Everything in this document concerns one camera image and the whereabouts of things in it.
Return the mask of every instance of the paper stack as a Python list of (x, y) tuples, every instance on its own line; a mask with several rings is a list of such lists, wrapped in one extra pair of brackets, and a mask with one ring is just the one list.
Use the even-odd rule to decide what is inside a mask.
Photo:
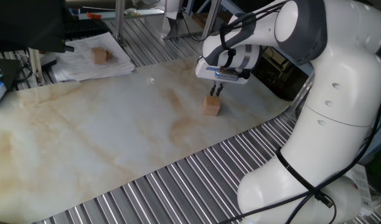
[[(56, 54), (57, 64), (52, 66), (52, 71), (57, 81), (106, 78), (127, 75), (134, 70), (131, 59), (110, 33), (74, 40), (67, 42), (66, 45), (74, 47), (74, 52)], [(93, 47), (109, 50), (113, 53), (113, 58), (103, 64), (94, 64), (91, 56)]]

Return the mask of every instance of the keyboard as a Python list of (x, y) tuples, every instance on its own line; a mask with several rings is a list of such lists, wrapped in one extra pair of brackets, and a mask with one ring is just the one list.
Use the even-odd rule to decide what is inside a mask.
[(66, 22), (63, 26), (65, 38), (86, 37), (110, 32), (108, 26), (100, 19), (81, 19)]

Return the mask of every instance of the small wooden cube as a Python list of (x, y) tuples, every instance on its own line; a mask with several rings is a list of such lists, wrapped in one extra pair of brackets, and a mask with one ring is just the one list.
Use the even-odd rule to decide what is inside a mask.
[(103, 47), (94, 47), (91, 49), (93, 63), (106, 62), (106, 50)]
[(203, 114), (217, 116), (220, 111), (220, 99), (216, 96), (206, 96), (203, 102)]

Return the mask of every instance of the marble-patterned mat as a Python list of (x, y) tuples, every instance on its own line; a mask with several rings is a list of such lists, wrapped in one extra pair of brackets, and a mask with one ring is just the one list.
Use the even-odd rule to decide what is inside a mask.
[(35, 222), (90, 200), (279, 115), (289, 105), (255, 77), (227, 85), (217, 117), (202, 114), (212, 82), (195, 58), (132, 75), (48, 85), (0, 102), (0, 221)]

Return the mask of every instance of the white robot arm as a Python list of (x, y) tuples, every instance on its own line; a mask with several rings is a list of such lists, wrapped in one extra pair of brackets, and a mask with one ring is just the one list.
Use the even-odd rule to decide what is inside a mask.
[[(272, 8), (278, 3), (283, 4), (280, 11)], [(242, 78), (242, 71), (255, 66), (259, 45), (267, 45), (279, 47), (298, 64), (311, 62), (315, 78), (293, 133), (280, 150), (289, 165), (274, 157), (242, 179), (238, 204), (243, 213), (307, 191), (289, 167), (318, 186), (351, 164), (381, 102), (380, 11), (352, 0), (290, 0), (253, 13), (258, 14), (254, 18), (264, 18), (232, 18), (244, 26), (225, 34), (226, 46), (219, 35), (205, 40), (196, 75), (244, 84), (247, 76)], [(359, 213), (359, 191), (349, 179), (337, 179), (322, 192), (336, 204), (333, 223)], [(243, 222), (286, 223), (301, 200), (247, 216)], [(293, 221), (327, 224), (334, 210), (312, 198)]]

